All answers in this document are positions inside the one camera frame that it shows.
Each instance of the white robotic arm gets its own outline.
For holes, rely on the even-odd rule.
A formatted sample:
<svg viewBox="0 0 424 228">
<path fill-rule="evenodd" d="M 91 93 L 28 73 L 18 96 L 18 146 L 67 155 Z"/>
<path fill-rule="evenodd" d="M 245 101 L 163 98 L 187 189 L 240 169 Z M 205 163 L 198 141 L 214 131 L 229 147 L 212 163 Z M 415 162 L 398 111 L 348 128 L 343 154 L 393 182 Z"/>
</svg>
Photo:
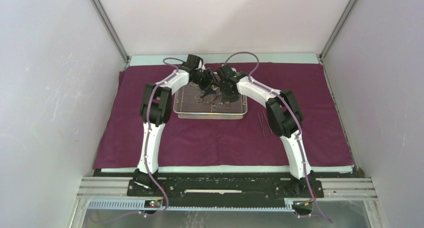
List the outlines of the white robotic arm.
<svg viewBox="0 0 424 228">
<path fill-rule="evenodd" d="M 279 100 L 274 94 L 282 94 L 291 109 L 297 112 L 296 115 L 299 116 L 298 120 L 301 120 L 302 114 L 297 108 L 297 103 L 291 91 L 285 94 L 280 90 L 272 89 L 257 81 L 250 81 L 246 73 L 236 73 L 227 64 L 224 64 L 217 71 L 221 79 L 218 84 L 218 81 L 216 81 L 210 69 L 205 69 L 203 64 L 200 68 L 199 59 L 197 58 L 199 57 L 194 55 L 191 57 L 191 55 L 189 55 L 187 62 L 183 63 L 178 71 L 175 70 L 167 78 L 156 84 L 148 84 L 146 86 L 143 105 L 141 107 L 141 115 L 144 119 L 143 145 L 141 157 L 137 169 L 134 172 L 134 181 L 147 188 L 152 187 L 152 183 L 146 174 L 148 172 L 154 174 L 158 170 L 159 144 L 165 123 L 171 115 L 172 94 L 189 82 L 198 84 L 203 91 L 208 91 L 212 84 L 218 85 L 221 89 L 222 99 L 225 101 L 235 101 L 238 99 L 239 94 L 241 94 L 260 103 L 267 110 L 268 121 L 273 132 L 280 137 L 283 143 L 288 156 L 291 175 L 297 180 L 305 177 L 304 161 L 306 164 L 306 174 L 309 174 L 311 167 L 306 155 L 304 160 L 301 155 L 301 149 L 303 150 L 303 154 L 305 154 L 303 145 L 300 146 L 300 144 L 302 144 L 302 136 L 298 135 L 299 130 L 293 122 L 293 119 L 291 116 L 288 116 L 286 112 L 282 111 L 283 105 L 279 103 Z M 158 99 L 159 101 L 151 104 L 151 111 L 148 114 L 151 122 L 149 126 L 146 120 L 146 110 L 148 104 L 152 102 L 150 97 L 152 91 L 155 90 L 153 89 L 155 86 L 158 86 L 158 88 L 156 89 L 153 99 Z"/>
<path fill-rule="evenodd" d="M 174 70 L 171 75 L 166 77 L 164 80 L 157 82 L 155 85 L 161 88 L 170 88 L 171 95 L 173 95 L 178 89 L 188 83 L 188 72 L 184 70 Z M 165 123 L 161 123 L 158 126 L 151 124 L 149 129 L 149 124 L 147 122 L 143 123 L 143 147 L 141 149 L 140 161 L 137 165 L 137 168 L 143 173 L 148 172 L 145 165 L 145 158 L 147 158 L 148 169 L 151 173 L 155 173 L 158 170 L 159 143 L 161 142 L 164 127 Z"/>
<path fill-rule="evenodd" d="M 247 97 L 250 97 L 251 99 L 255 100 L 256 102 L 258 102 L 260 105 L 262 105 L 265 108 L 267 107 L 266 102 L 268 102 L 269 99 L 273 99 L 276 97 L 270 91 L 281 93 L 280 90 L 272 89 L 260 82 L 257 82 L 257 81 L 255 83 L 250 82 L 248 77 L 243 77 L 240 79 L 240 81 L 237 83 L 237 89 L 241 95 L 246 95 Z M 306 154 L 306 153 L 303 146 L 301 134 L 298 136 L 298 139 L 301 142 L 302 146 L 299 147 L 299 144 L 296 141 L 296 135 L 298 134 L 298 132 L 299 131 L 296 130 L 295 132 L 291 133 L 289 137 L 282 135 L 279 138 L 281 139 L 284 145 L 285 153 L 287 154 L 287 157 L 288 157 L 290 173 L 296 179 L 301 179 L 305 177 L 305 173 L 304 173 L 303 160 L 302 160 L 300 149 L 303 150 L 303 154 Z M 311 166 L 309 165 L 306 155 L 305 155 L 305 162 L 306 162 L 307 173 L 309 174 L 311 170 Z"/>
</svg>

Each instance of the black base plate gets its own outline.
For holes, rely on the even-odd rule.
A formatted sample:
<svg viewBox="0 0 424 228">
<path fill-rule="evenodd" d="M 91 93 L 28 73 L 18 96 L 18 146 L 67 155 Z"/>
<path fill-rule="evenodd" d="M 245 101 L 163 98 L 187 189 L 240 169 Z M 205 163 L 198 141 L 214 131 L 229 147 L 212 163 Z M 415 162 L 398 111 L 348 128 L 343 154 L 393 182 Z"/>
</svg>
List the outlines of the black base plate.
<svg viewBox="0 0 424 228">
<path fill-rule="evenodd" d="M 308 189 L 294 196 L 286 187 L 292 181 L 281 180 L 279 176 L 268 177 L 237 174 L 234 176 L 178 176 L 166 177 L 160 174 L 158 183 L 164 188 L 170 206 L 178 207 L 237 207 L 237 208 L 283 208 L 285 198 L 311 198 Z M 323 198 L 324 192 L 320 181 L 311 184 L 316 197 Z M 186 193 L 186 190 L 237 190 L 240 193 Z M 159 189 L 152 192 L 130 180 L 127 196 L 130 197 L 163 197 Z"/>
</svg>

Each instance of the metal basket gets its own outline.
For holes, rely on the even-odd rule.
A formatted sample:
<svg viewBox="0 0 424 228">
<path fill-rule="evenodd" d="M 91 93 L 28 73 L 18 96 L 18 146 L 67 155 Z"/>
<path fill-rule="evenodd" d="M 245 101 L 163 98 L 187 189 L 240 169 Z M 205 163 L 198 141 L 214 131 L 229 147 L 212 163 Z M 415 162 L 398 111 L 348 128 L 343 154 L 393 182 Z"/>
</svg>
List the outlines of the metal basket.
<svg viewBox="0 0 424 228">
<path fill-rule="evenodd" d="M 241 119 L 247 113 L 248 102 L 244 95 L 232 103 L 221 102 L 221 91 L 215 88 L 216 94 L 203 98 L 199 86 L 193 83 L 180 88 L 174 97 L 173 110 L 179 118 L 186 119 Z"/>
</svg>

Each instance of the white wall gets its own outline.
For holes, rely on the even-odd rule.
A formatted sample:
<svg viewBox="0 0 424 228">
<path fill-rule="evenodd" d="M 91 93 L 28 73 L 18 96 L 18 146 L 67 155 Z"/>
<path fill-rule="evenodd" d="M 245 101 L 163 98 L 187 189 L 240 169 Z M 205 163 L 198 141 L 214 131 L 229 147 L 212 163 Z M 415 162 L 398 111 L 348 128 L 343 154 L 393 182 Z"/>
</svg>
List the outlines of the white wall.
<svg viewBox="0 0 424 228">
<path fill-rule="evenodd" d="M 423 10 L 423 0 L 359 0 L 325 59 L 352 149 L 392 228 L 424 223 Z"/>
<path fill-rule="evenodd" d="M 65 227 L 123 61 L 90 0 L 0 0 L 0 227 Z"/>
<path fill-rule="evenodd" d="M 101 0 L 127 52 L 320 53 L 348 0 Z"/>
</svg>

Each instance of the purple towel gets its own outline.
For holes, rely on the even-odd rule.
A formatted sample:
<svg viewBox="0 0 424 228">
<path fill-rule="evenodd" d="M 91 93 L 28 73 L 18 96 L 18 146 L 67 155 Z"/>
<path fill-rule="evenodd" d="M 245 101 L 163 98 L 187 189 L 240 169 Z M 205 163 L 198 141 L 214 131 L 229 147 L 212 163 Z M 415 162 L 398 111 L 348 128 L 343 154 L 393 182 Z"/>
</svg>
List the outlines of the purple towel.
<svg viewBox="0 0 424 228">
<path fill-rule="evenodd" d="M 250 72 L 254 63 L 234 63 Z M 207 64 L 216 70 L 220 64 Z M 94 168 L 136 167 L 143 143 L 140 106 L 147 83 L 172 72 L 166 65 L 132 66 L 122 78 L 110 119 L 100 141 Z M 261 63 L 253 77 L 275 89 L 292 90 L 303 113 L 303 143 L 312 166 L 350 166 L 353 159 L 319 64 Z M 271 135 L 258 113 L 265 109 L 248 99 L 240 120 L 180 119 L 172 113 L 162 134 L 160 166 L 283 166 L 288 165 L 281 140 Z"/>
</svg>

